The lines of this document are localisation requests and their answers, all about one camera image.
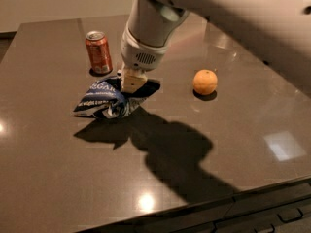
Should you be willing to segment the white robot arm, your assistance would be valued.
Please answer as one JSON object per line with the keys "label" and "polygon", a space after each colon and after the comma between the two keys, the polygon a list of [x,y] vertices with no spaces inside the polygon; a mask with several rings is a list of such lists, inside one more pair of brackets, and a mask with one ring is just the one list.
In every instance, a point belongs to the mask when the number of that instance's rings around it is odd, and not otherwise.
{"label": "white robot arm", "polygon": [[135,79],[157,67],[189,13],[223,30],[308,95],[311,0],[135,0],[121,41],[123,72]]}

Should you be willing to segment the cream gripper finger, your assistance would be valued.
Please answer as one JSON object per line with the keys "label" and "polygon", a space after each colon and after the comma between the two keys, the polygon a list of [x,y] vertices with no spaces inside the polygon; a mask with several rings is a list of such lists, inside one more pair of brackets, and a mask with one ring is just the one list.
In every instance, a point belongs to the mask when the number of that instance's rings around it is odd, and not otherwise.
{"label": "cream gripper finger", "polygon": [[134,93],[147,82],[147,76],[141,69],[124,66],[121,69],[121,91]]}

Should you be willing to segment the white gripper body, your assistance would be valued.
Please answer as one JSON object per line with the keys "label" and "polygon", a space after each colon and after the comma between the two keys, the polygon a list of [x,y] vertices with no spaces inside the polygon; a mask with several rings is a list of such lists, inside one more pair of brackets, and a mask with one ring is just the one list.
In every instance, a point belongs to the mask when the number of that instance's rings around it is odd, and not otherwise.
{"label": "white gripper body", "polygon": [[121,38],[121,57],[124,65],[131,69],[154,70],[166,54],[168,46],[152,47],[139,43],[125,27]]}

